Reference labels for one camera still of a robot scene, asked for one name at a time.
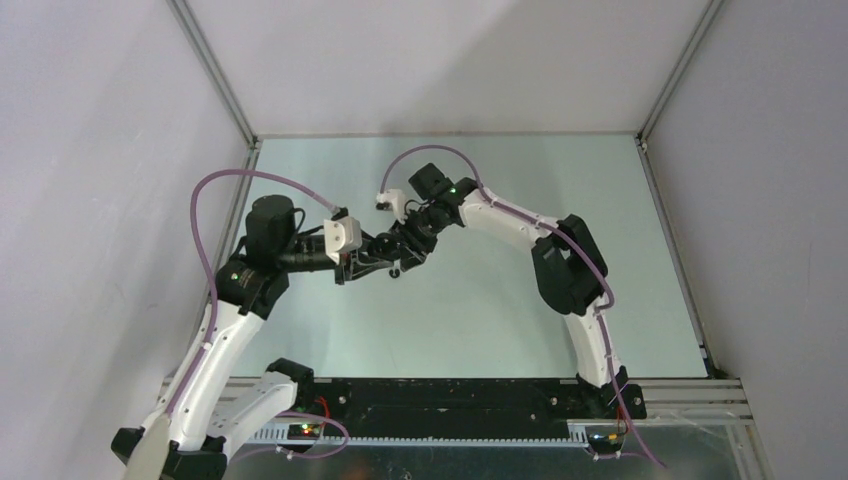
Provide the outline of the black charging case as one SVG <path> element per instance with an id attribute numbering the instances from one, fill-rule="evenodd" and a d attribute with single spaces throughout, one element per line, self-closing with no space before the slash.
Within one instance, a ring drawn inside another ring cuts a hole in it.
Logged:
<path id="1" fill-rule="evenodd" d="M 367 253 L 373 258 L 394 262 L 397 258 L 397 243 L 389 236 L 380 235 L 369 242 Z"/>

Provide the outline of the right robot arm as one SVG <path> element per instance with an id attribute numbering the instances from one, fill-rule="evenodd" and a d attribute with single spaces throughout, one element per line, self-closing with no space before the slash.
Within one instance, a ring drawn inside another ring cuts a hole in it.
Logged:
<path id="1" fill-rule="evenodd" d="M 454 182 L 434 164 L 418 170 L 409 183 L 421 200 L 416 209 L 398 189 L 382 186 L 376 196 L 377 209 L 396 218 L 391 244 L 401 252 L 401 269 L 421 264 L 449 226 L 484 232 L 527 252 L 541 298 L 562 316 L 572 340 L 583 408 L 596 418 L 617 415 L 630 423 L 629 376 L 605 318 L 615 297 L 585 221 L 534 213 L 497 197 L 478 175 Z"/>

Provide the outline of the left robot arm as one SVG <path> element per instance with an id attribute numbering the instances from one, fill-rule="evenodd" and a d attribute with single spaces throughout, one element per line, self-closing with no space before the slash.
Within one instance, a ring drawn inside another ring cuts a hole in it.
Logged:
<path id="1" fill-rule="evenodd" d="M 376 252 L 346 210 L 301 232 L 303 213 L 283 195 L 255 200 L 246 233 L 215 273 L 200 328 L 159 406 L 137 428 L 120 429 L 112 451 L 127 479 L 220 479 L 236 453 L 287 411 L 304 416 L 316 403 L 312 369 L 285 359 L 226 406 L 220 397 L 237 360 L 266 324 L 292 273 L 331 270 L 344 284 L 394 267 Z"/>

